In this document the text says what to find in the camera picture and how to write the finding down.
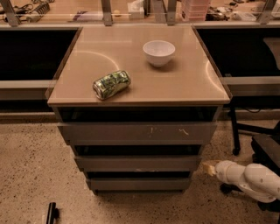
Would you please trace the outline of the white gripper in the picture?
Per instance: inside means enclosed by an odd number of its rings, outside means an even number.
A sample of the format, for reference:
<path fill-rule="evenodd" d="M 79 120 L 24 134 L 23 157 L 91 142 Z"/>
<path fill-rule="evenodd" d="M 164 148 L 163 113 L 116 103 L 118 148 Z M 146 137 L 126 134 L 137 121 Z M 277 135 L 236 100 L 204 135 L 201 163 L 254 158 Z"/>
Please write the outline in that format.
<path fill-rule="evenodd" d="M 216 176 L 229 185 L 237 185 L 245 170 L 244 165 L 229 160 L 207 160 L 202 163 L 202 168 L 211 177 Z"/>

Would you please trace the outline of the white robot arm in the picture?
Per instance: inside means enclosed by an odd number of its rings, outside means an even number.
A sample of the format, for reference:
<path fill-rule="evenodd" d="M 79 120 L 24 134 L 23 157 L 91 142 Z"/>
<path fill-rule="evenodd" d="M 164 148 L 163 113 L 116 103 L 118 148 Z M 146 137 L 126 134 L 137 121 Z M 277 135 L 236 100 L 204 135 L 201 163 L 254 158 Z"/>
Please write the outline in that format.
<path fill-rule="evenodd" d="M 254 200 L 280 200 L 280 177 L 262 164 L 241 165 L 229 160 L 208 160 L 203 171 L 224 184 L 236 186 Z"/>

